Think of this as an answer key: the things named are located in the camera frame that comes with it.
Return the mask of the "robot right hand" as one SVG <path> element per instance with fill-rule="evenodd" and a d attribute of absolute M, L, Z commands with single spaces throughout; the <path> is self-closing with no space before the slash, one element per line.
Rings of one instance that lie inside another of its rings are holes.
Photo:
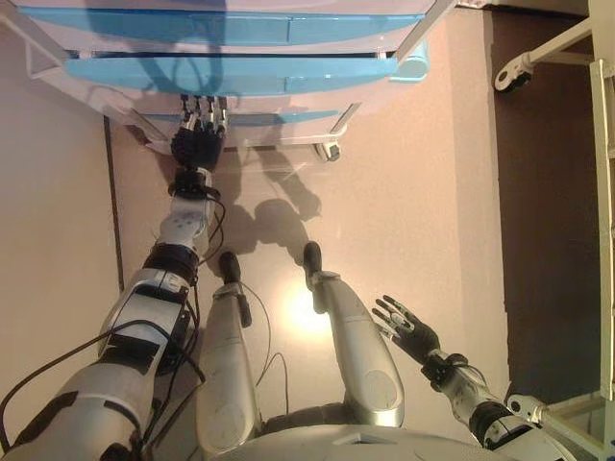
<path fill-rule="evenodd" d="M 372 312 L 383 322 L 384 336 L 417 363 L 424 365 L 440 349 L 436 332 L 402 303 L 387 295 L 375 303 Z"/>

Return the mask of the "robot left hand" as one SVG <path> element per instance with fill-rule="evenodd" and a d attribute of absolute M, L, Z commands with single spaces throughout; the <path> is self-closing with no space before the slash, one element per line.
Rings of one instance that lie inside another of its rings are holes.
<path fill-rule="evenodd" d="M 173 158 L 185 169 L 204 169 L 213 172 L 225 149 L 228 117 L 227 98 L 206 96 L 206 112 L 202 111 L 201 96 L 181 95 L 182 122 L 171 141 Z"/>

